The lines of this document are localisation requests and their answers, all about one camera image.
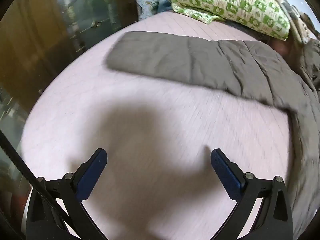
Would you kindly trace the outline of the grey hooded puffer jacket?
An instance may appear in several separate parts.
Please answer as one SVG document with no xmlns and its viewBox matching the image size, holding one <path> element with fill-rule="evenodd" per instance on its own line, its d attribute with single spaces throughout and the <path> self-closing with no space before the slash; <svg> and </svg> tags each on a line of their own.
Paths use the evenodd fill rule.
<svg viewBox="0 0 320 240">
<path fill-rule="evenodd" d="M 293 237 L 319 208 L 319 99 L 308 81 L 259 41 L 208 41 L 128 32 L 110 50 L 108 68 L 219 89 L 289 112 L 295 156 L 289 175 Z"/>
</svg>

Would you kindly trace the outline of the pink quilted bed sheet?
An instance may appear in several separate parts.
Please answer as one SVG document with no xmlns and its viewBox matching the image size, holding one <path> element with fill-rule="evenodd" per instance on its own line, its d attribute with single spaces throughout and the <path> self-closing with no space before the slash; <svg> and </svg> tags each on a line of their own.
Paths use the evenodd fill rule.
<svg viewBox="0 0 320 240">
<path fill-rule="evenodd" d="M 220 90 L 108 69 L 122 32 L 42 93 L 22 136 L 37 177 L 60 179 L 97 148 L 108 163 L 84 206 L 109 239 L 210 239 L 234 207 L 210 164 L 220 148 L 258 178 L 287 177 L 288 116 Z"/>
</svg>

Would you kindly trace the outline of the beige leaf print blanket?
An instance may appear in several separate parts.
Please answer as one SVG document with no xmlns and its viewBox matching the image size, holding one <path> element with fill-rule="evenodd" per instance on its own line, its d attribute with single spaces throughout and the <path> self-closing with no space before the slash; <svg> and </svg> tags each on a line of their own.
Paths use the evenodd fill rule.
<svg viewBox="0 0 320 240">
<path fill-rule="evenodd" d="M 287 0 L 276 0 L 276 2 L 288 17 L 291 32 L 298 44 L 307 44 L 313 38 L 319 40 L 319 31 L 315 29 L 306 13 L 298 11 Z"/>
</svg>

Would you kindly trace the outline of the wooden glass door wardrobe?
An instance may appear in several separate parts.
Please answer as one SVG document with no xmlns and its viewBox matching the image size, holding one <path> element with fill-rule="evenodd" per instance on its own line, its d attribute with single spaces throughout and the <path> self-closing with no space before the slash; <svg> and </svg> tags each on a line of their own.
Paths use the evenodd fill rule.
<svg viewBox="0 0 320 240">
<path fill-rule="evenodd" d="M 136 0 L 13 0 L 1 19 L 1 130 L 36 176 L 73 172 L 107 114 L 106 40 Z"/>
</svg>

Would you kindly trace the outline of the green white patterned pillow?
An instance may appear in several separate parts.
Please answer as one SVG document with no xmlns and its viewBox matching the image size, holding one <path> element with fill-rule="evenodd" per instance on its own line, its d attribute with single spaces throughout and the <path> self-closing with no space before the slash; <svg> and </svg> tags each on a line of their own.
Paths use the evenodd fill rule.
<svg viewBox="0 0 320 240">
<path fill-rule="evenodd" d="M 205 24 L 230 20 L 285 41 L 290 22 L 276 0 L 169 0 L 174 12 Z"/>
</svg>

